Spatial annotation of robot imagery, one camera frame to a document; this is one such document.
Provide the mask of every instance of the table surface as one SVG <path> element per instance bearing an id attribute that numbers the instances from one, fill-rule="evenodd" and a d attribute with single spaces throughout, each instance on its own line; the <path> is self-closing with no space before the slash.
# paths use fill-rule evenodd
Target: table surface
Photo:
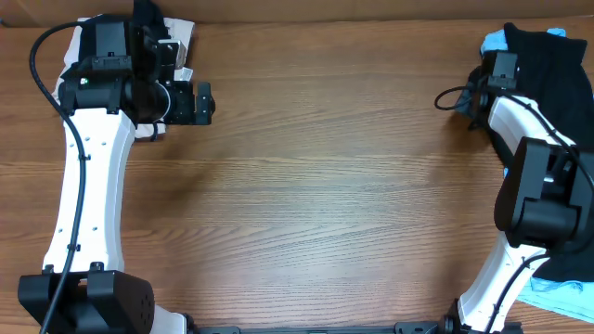
<path id="1" fill-rule="evenodd" d="M 209 127 L 133 145 L 126 272 L 200 326 L 438 319 L 494 243 L 502 166 L 483 132 L 433 99 L 465 84 L 504 22 L 200 25 L 189 62 L 217 112 Z M 594 41 L 592 18 L 514 22 Z M 40 272 L 58 215 L 63 129 L 27 62 L 42 31 L 0 29 L 2 333 L 39 330 L 16 291 Z M 70 38 L 40 49 L 47 86 Z M 591 78 L 591 52 L 584 67 Z M 520 302 L 509 319 L 528 333 L 593 330 Z"/>

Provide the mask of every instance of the wooden table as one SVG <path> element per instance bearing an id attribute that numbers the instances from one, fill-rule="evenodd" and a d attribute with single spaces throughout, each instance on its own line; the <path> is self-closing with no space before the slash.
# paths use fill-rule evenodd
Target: wooden table
<path id="1" fill-rule="evenodd" d="M 126 272 L 201 326 L 438 319 L 494 242 L 502 166 L 483 132 L 433 99 L 466 82 L 503 23 L 199 26 L 190 63 L 218 109 L 212 126 L 133 145 Z M 591 18 L 515 23 L 594 41 Z M 27 62 L 42 31 L 0 29 L 3 333 L 39 330 L 16 290 L 19 276 L 40 272 L 58 214 L 63 129 Z M 58 33 L 38 55 L 52 88 L 70 39 Z M 509 319 L 528 333 L 594 328 L 520 302 Z"/>

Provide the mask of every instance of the light blue fabric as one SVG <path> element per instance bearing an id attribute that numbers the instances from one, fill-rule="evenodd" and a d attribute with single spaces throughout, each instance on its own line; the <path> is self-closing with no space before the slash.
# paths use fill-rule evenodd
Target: light blue fabric
<path id="1" fill-rule="evenodd" d="M 565 29 L 550 28 L 547 32 L 556 36 L 566 37 Z M 484 38 L 484 42 L 481 45 L 481 55 L 485 51 L 493 50 L 508 51 L 508 41 L 505 39 L 503 29 L 498 32 L 491 32 Z"/>
<path id="2" fill-rule="evenodd" d="M 518 301 L 594 324 L 594 283 L 559 283 L 532 277 Z"/>

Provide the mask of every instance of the white cloth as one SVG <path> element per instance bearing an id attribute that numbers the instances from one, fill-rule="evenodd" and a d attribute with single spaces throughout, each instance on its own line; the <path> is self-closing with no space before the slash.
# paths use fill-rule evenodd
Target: white cloth
<path id="1" fill-rule="evenodd" d="M 86 21 L 89 18 L 79 18 L 78 21 Z M 192 33 L 194 32 L 194 22 L 186 21 L 183 19 L 169 19 L 165 18 L 165 27 L 169 32 L 169 35 L 172 39 L 180 40 L 181 43 L 186 47 L 186 50 L 189 50 L 189 43 L 192 38 Z M 76 27 L 74 28 L 74 33 L 72 34 L 71 44 L 68 47 L 68 51 L 66 51 L 66 55 L 64 56 L 64 70 L 59 75 L 61 76 L 65 71 L 67 71 L 73 63 L 78 61 L 78 52 L 81 45 L 81 32 L 83 28 Z M 187 52 L 184 55 L 184 63 L 186 62 Z M 192 70 L 183 68 L 181 70 L 175 70 L 174 79 L 177 81 L 189 81 L 192 76 Z M 56 101 L 59 103 L 58 99 L 58 87 L 59 85 L 64 82 L 64 80 L 58 77 L 58 81 L 56 82 L 56 89 L 54 89 L 54 93 L 52 96 Z M 165 124 L 159 123 L 157 124 L 157 128 L 159 134 L 164 134 L 167 127 Z M 152 124 L 139 124 L 138 128 L 136 129 L 136 138 L 146 138 L 151 137 L 153 135 L 154 129 Z"/>

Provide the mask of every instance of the wood grain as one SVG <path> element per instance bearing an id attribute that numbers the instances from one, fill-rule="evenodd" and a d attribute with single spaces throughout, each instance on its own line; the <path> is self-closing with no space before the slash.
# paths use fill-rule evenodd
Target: wood grain
<path id="1" fill-rule="evenodd" d="M 153 0 L 171 18 L 206 23 L 369 19 L 509 19 L 593 15 L 590 0 Z M 131 14 L 133 0 L 4 0 L 14 26 L 49 27 L 80 17 Z M 27 17 L 15 13 L 27 12 Z"/>
<path id="2" fill-rule="evenodd" d="M 505 20 L 201 25 L 209 127 L 136 143 L 126 171 L 126 271 L 201 326 L 391 325 L 437 319 L 497 230 L 502 168 L 486 136 L 433 108 L 465 83 Z M 516 20 L 594 40 L 592 19 Z M 58 214 L 63 129 L 28 73 L 40 29 L 0 30 L 0 332 L 38 327 L 16 298 Z M 53 86 L 71 32 L 42 45 Z M 585 69 L 592 78 L 594 56 Z M 516 303 L 527 333 L 592 326 Z"/>

